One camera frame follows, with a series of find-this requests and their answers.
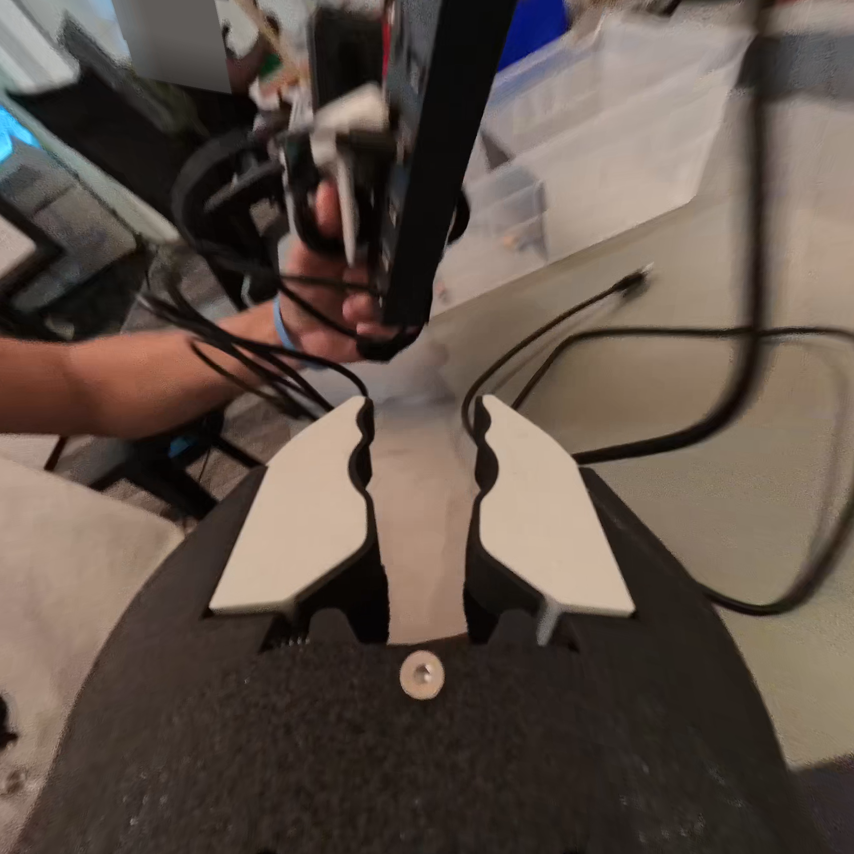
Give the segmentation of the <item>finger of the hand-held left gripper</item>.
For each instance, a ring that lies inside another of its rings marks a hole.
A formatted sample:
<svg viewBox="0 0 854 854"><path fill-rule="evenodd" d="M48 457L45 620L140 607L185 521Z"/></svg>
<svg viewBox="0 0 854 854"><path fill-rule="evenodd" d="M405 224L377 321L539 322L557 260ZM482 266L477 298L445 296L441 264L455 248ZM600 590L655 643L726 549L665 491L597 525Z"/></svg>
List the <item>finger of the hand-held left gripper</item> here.
<svg viewBox="0 0 854 854"><path fill-rule="evenodd" d="M313 159L316 167L331 167L337 154L337 135L385 132L389 106L380 85L361 85L326 104L314 114Z"/></svg>

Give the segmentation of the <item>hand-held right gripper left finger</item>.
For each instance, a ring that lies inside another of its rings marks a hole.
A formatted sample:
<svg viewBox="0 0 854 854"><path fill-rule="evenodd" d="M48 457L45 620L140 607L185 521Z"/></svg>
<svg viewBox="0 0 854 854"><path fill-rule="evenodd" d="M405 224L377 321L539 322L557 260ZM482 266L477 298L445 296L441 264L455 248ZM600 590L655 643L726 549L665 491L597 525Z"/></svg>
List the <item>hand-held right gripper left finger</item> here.
<svg viewBox="0 0 854 854"><path fill-rule="evenodd" d="M373 412L368 398L350 398L270 460L212 615L272 614L302 633L332 609L362 643L388 642L389 583L368 493Z"/></svg>

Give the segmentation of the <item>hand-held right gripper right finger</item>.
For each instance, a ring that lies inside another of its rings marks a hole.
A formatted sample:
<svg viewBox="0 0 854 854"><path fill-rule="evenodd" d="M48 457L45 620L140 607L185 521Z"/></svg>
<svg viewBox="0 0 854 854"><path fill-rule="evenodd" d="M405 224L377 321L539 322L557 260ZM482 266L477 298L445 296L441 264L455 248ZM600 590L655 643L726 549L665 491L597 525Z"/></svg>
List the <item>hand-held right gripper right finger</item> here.
<svg viewBox="0 0 854 854"><path fill-rule="evenodd" d="M465 544L468 639L488 643L501 618L528 616L546 646L565 615L628 619L635 602L579 465L499 400L475 403L477 492Z"/></svg>

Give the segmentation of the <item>black USB hub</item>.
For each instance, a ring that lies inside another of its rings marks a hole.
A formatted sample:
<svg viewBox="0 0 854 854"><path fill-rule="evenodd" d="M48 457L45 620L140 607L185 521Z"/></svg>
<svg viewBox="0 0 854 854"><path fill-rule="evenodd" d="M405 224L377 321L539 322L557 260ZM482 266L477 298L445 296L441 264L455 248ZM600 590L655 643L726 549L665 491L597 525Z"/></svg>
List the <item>black USB hub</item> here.
<svg viewBox="0 0 854 854"><path fill-rule="evenodd" d="M395 158L375 269L382 322L431 315L433 283L516 8L513 1L392 2L383 92Z"/></svg>

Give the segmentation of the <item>clear plastic bin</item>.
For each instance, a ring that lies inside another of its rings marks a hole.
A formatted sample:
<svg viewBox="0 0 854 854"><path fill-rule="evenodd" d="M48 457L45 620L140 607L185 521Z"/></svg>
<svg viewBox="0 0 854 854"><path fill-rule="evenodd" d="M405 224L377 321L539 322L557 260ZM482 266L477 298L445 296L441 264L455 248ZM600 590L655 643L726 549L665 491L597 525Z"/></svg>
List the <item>clear plastic bin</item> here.
<svg viewBox="0 0 854 854"><path fill-rule="evenodd" d="M752 34L606 16L495 80L443 275L494 283L576 254L697 193Z"/></svg>

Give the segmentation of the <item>black cable orange plug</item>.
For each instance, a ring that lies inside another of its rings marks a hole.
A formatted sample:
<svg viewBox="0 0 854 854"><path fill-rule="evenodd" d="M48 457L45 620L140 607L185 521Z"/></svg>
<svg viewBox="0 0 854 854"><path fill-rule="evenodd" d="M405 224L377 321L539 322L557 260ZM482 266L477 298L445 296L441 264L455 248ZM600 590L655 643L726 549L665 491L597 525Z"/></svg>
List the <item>black cable orange plug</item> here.
<svg viewBox="0 0 854 854"><path fill-rule="evenodd" d="M505 365L507 365L517 355L522 353L525 348L538 341L542 336L547 335L556 327L573 318L575 315L581 314L582 312L588 310L593 306L596 306L604 300L608 300L616 296L628 298L631 294L635 294L639 290L645 288L646 285L650 282L651 271L652 267L648 265L639 270L635 270L634 272L630 272L626 276L620 278L616 283L612 284L609 288L589 297L588 299L578 304L573 305L571 308L563 311L561 314L558 314L555 318L549 320L549 322L547 322L546 324L538 327L533 332L529 333L528 336L525 336L522 340L514 344L504 354L498 357L496 361L494 361L490 366L488 366L486 370L475 379L469 389L466 390L462 398L460 418L464 432L467 435L471 435L473 433L473 421L471 414L472 406L474 404L474 400L477 393L484 387L487 381L493 378L497 372L504 368Z"/></svg>

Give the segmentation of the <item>grey desk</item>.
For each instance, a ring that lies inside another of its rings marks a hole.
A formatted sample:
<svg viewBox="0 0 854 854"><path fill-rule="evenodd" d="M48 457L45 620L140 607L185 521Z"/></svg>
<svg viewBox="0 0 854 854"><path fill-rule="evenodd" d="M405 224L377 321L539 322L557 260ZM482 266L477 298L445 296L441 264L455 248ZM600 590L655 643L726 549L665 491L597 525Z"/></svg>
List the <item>grey desk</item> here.
<svg viewBox="0 0 854 854"><path fill-rule="evenodd" d="M513 344L626 272L653 266L634 300L553 333L497 380L505 400L553 340L584 325L727 326L741 314L745 242L735 104L697 197L681 210L442 315L371 375L378 404L371 493L389 572L392 641L464 628L464 541L475 489L459 425L465 390ZM774 116L773 325L852 329L852 109L817 101ZM564 355L526 416L571 452L679 429L706 413L732 357L722 342L597 341ZM844 499L852 464L852 357L785 343L739 421L697 447L596 471L699 582L742 600L781 594ZM790 763L852 753L852 546L790 616L721 614L756 678Z"/></svg>

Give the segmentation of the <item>person's left hand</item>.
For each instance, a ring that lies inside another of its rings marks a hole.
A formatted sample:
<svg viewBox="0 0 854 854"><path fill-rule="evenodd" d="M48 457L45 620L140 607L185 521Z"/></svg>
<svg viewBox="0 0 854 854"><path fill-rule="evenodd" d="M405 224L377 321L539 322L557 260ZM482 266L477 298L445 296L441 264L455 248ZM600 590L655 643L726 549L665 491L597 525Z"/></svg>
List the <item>person's left hand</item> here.
<svg viewBox="0 0 854 854"><path fill-rule="evenodd" d="M287 290L280 295L283 320L301 352L349 365L364 360L361 341L379 344L402 332L382 322L362 260L351 265L344 254L319 254L292 234L280 265Z"/></svg>

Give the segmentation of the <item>blue wristband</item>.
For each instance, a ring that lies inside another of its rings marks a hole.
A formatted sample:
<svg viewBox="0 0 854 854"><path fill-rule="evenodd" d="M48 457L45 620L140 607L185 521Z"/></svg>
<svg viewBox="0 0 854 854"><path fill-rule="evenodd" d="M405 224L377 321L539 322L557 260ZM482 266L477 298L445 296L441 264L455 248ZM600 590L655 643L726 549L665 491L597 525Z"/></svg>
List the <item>blue wristband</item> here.
<svg viewBox="0 0 854 854"><path fill-rule="evenodd" d="M288 328L285 326L282 314L282 304L279 297L272 300L272 317L274 330L281 347L291 352L300 353L301 349L298 345L298 341L294 341Z"/></svg>

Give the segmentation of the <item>person's light trousers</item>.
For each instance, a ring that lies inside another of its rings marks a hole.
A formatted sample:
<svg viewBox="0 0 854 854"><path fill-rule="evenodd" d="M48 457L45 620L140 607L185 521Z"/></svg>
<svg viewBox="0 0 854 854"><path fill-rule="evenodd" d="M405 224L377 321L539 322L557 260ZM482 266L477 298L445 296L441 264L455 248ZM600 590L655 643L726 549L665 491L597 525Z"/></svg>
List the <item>person's light trousers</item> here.
<svg viewBox="0 0 854 854"><path fill-rule="evenodd" d="M183 537L152 512L2 459L2 852L47 780L103 644Z"/></svg>

